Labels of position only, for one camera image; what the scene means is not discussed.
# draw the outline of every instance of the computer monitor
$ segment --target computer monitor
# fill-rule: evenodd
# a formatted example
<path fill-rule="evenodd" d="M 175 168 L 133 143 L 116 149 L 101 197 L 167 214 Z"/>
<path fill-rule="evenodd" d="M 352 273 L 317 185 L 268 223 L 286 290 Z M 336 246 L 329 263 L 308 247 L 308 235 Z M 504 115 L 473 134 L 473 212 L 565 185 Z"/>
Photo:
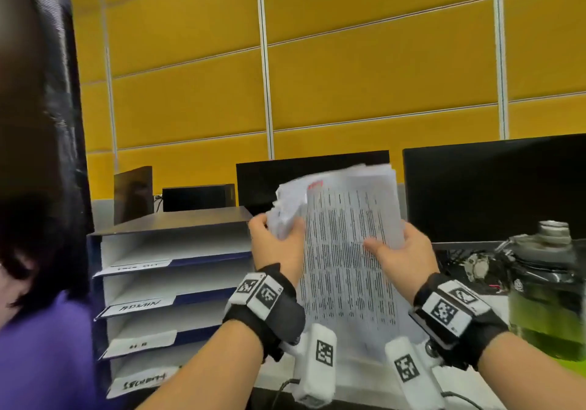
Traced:
<path fill-rule="evenodd" d="M 236 206 L 234 184 L 163 188 L 163 211 L 191 211 Z"/>
<path fill-rule="evenodd" d="M 152 166 L 114 175 L 114 225 L 155 212 Z"/>
<path fill-rule="evenodd" d="M 586 237 L 586 134 L 405 149 L 408 220 L 437 249 L 490 249 L 541 220 Z"/>
<path fill-rule="evenodd" d="M 360 163 L 389 163 L 389 151 L 238 163 L 238 203 L 245 206 L 250 214 L 260 214 L 271 209 L 277 199 L 275 192 L 280 184 L 316 172 L 345 169 Z"/>

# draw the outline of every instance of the paper tray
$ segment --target paper tray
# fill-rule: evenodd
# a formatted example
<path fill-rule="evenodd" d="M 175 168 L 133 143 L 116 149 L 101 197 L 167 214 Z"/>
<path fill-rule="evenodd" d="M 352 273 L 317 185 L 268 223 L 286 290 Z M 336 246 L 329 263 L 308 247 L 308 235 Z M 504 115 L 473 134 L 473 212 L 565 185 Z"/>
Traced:
<path fill-rule="evenodd" d="M 228 299 L 251 269 L 251 260 L 231 260 L 128 274 L 134 279 L 96 319 L 171 305 Z"/>
<path fill-rule="evenodd" d="M 222 324 L 225 306 L 226 301 L 220 300 L 135 313 L 100 359 L 206 341 Z"/>
<path fill-rule="evenodd" d="M 168 380 L 203 347 L 204 342 L 162 348 L 126 356 L 114 375 L 107 398 L 115 398 L 144 388 L 157 387 Z"/>
<path fill-rule="evenodd" d="M 191 228 L 159 232 L 149 236 L 136 249 L 104 267 L 94 277 L 166 266 L 194 265 L 252 256 L 245 226 Z"/>

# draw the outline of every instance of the stack of papers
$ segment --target stack of papers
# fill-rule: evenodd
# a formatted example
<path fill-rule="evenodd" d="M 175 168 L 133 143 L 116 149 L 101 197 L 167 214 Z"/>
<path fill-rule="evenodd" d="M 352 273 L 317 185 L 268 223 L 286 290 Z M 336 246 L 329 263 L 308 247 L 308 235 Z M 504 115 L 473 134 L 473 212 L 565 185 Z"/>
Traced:
<path fill-rule="evenodd" d="M 423 340 L 425 334 L 407 315 L 408 303 L 363 248 L 367 237 L 395 249 L 404 244 L 390 165 L 358 165 L 280 185 L 267 213 L 268 229 L 284 239 L 296 216 L 306 227 L 298 299 L 307 325 L 317 322 L 336 333 L 339 357 L 383 362 L 386 342 L 398 336 Z"/>

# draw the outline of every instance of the black hair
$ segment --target black hair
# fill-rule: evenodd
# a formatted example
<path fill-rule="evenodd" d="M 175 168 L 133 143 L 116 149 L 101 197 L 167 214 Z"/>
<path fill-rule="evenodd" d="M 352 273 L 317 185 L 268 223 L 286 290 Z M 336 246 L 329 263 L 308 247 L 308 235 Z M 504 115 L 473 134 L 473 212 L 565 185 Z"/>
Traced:
<path fill-rule="evenodd" d="M 20 307 L 17 317 L 48 307 L 61 291 L 71 299 L 87 294 L 85 258 L 76 254 L 76 245 L 52 214 L 52 203 L 42 194 L 23 194 L 0 201 L 0 263 L 15 279 L 32 278 L 30 290 L 12 306 Z M 29 259 L 27 268 L 18 255 Z"/>

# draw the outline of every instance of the white desk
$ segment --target white desk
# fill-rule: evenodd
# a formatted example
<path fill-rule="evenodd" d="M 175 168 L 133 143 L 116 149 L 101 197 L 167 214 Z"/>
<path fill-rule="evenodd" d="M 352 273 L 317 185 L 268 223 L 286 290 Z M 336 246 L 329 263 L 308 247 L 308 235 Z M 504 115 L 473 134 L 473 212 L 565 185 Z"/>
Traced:
<path fill-rule="evenodd" d="M 483 296 L 504 321 L 509 320 L 506 296 Z M 278 390 L 293 374 L 294 360 L 285 355 L 279 363 L 268 358 L 262 366 L 256 387 Z M 410 410 L 399 384 L 387 367 L 377 362 L 360 360 L 338 361 L 335 399 L 356 404 L 374 405 L 394 410 Z M 437 367 L 434 374 L 444 391 L 453 391 L 472 399 L 485 410 L 505 410 L 502 402 L 473 369 L 462 371 L 452 367 Z M 473 407 L 461 399 L 448 398 L 448 410 L 470 410 Z"/>

